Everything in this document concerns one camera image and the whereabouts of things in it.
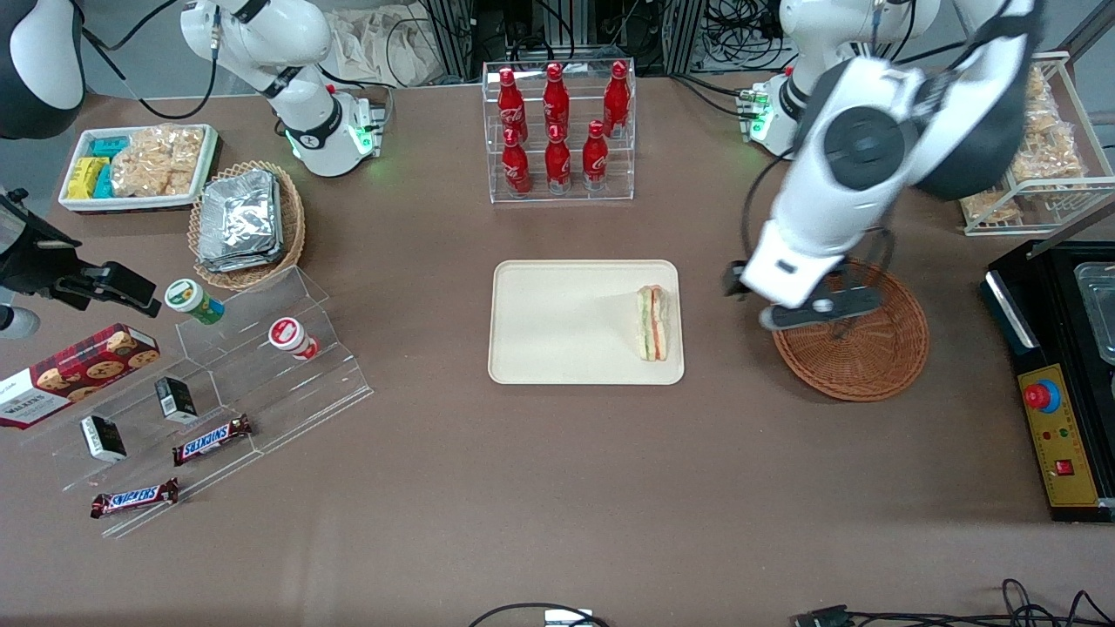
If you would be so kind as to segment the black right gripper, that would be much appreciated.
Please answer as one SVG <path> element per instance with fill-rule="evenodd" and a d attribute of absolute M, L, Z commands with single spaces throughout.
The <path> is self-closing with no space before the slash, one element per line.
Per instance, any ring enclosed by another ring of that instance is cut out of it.
<path fill-rule="evenodd" d="M 93 300 L 105 300 L 106 293 L 87 274 L 98 266 L 84 262 L 78 255 L 83 242 L 25 209 L 25 193 L 4 193 L 1 197 L 3 288 L 13 293 L 64 302 L 79 311 L 86 310 Z M 105 263 L 105 290 L 130 301 L 151 301 L 130 303 L 130 309 L 146 317 L 159 316 L 162 303 L 152 300 L 155 283 L 127 266 L 115 261 Z"/>

